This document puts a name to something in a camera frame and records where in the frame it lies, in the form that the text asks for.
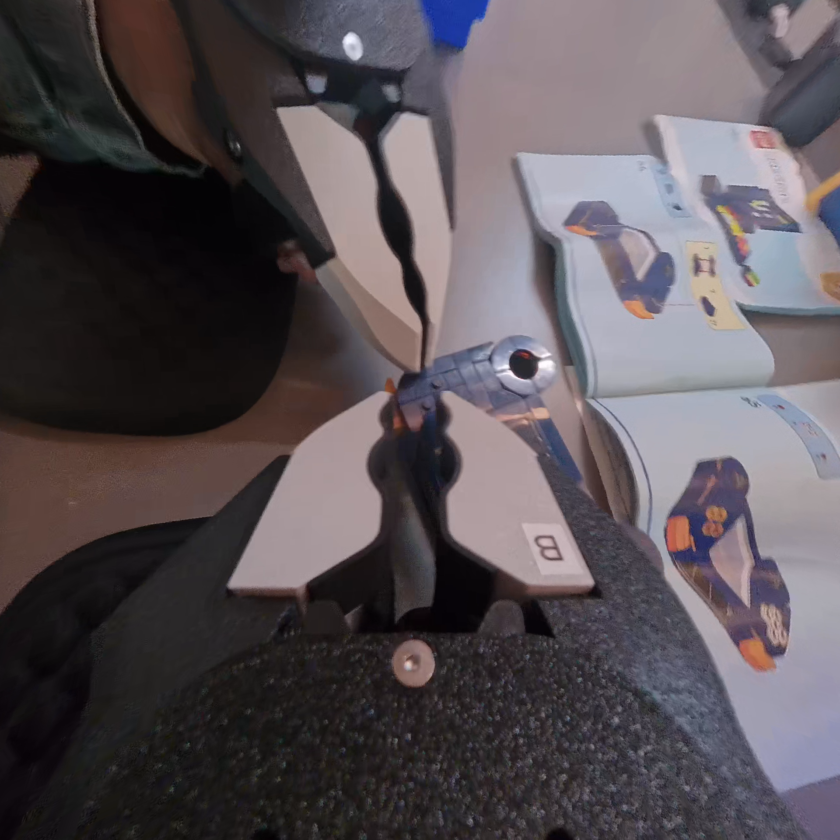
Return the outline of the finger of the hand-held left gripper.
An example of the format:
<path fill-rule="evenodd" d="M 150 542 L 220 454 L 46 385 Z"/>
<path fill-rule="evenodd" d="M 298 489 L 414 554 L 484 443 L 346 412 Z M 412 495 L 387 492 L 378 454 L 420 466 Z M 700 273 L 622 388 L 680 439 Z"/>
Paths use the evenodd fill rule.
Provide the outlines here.
<path fill-rule="evenodd" d="M 363 141 L 316 106 L 276 113 L 332 241 L 332 256 L 316 268 L 319 283 L 377 352 L 399 368 L 418 368 L 421 320 L 382 231 Z"/>
<path fill-rule="evenodd" d="M 382 149 L 404 204 L 411 256 L 426 291 L 429 342 L 438 340 L 452 261 L 453 231 L 429 117 L 400 112 L 388 123 Z"/>

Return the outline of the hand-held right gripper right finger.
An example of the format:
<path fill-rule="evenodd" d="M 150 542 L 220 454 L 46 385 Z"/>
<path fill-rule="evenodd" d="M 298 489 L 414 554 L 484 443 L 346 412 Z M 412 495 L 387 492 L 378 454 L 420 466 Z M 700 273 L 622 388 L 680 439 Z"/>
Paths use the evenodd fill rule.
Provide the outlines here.
<path fill-rule="evenodd" d="M 444 493 L 445 530 L 488 569 L 492 595 L 592 593 L 593 575 L 533 449 L 454 393 L 443 394 L 441 407 L 457 455 Z"/>

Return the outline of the blue plastic object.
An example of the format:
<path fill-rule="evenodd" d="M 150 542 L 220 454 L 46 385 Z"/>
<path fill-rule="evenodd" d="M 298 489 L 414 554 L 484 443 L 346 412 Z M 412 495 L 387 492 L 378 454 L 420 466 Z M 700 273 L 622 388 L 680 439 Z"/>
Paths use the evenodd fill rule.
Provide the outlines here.
<path fill-rule="evenodd" d="M 490 1 L 421 1 L 435 46 L 462 51 L 473 25 L 484 19 Z"/>

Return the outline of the black case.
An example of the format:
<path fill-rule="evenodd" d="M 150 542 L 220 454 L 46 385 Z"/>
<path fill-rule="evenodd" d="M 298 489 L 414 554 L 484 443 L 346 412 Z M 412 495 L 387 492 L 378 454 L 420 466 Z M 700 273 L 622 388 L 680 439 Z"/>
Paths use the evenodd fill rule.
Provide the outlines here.
<path fill-rule="evenodd" d="M 829 129 L 838 116 L 838 58 L 811 69 L 799 61 L 768 92 L 759 125 L 777 132 L 788 147 L 800 149 Z"/>

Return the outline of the dark blue toy brick console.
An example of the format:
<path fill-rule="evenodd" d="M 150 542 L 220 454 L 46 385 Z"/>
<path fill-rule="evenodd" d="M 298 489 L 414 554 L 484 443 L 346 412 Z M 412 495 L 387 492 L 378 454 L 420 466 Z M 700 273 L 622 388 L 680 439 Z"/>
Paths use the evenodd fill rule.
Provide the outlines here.
<path fill-rule="evenodd" d="M 584 488 L 583 476 L 556 427 L 543 392 L 558 365 L 550 351 L 526 335 L 436 358 L 415 374 L 404 374 L 396 400 L 407 425 L 419 430 L 442 394 L 453 393 L 505 424 L 534 452 L 550 459 L 568 480 Z"/>

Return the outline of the instruction booklet purple toy cover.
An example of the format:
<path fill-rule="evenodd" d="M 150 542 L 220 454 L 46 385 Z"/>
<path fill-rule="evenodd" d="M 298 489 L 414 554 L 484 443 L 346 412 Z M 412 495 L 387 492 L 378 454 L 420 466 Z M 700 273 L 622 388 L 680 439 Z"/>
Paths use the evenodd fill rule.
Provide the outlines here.
<path fill-rule="evenodd" d="M 730 298 L 755 312 L 837 315 L 838 242 L 778 131 L 661 114 L 653 125 L 680 196 L 719 246 Z"/>

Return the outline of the person's left hand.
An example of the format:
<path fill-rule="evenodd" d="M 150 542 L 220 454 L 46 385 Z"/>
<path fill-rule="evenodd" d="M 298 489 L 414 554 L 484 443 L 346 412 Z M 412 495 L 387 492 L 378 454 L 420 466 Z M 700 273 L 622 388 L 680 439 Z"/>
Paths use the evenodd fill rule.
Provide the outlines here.
<path fill-rule="evenodd" d="M 238 175 L 201 118 L 193 96 L 192 57 L 167 1 L 97 1 L 104 51 L 123 88 L 157 134 L 214 170 L 228 184 Z"/>

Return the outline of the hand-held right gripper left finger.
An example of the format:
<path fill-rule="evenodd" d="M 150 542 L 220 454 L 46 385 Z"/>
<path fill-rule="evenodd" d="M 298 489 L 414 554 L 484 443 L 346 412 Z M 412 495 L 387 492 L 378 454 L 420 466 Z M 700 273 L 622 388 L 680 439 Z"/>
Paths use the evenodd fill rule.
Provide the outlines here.
<path fill-rule="evenodd" d="M 227 581 L 231 593 L 302 597 L 320 575 L 372 545 L 382 495 L 369 457 L 390 397 L 363 399 L 294 449 Z"/>

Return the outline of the open instruction booklet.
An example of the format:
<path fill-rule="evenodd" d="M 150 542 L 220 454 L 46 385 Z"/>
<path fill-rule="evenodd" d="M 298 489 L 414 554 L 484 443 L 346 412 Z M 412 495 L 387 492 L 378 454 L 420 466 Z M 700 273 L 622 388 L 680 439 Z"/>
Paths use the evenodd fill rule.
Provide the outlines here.
<path fill-rule="evenodd" d="M 838 381 L 772 387 L 725 245 L 647 155 L 518 153 L 612 511 L 775 788 L 838 781 Z"/>

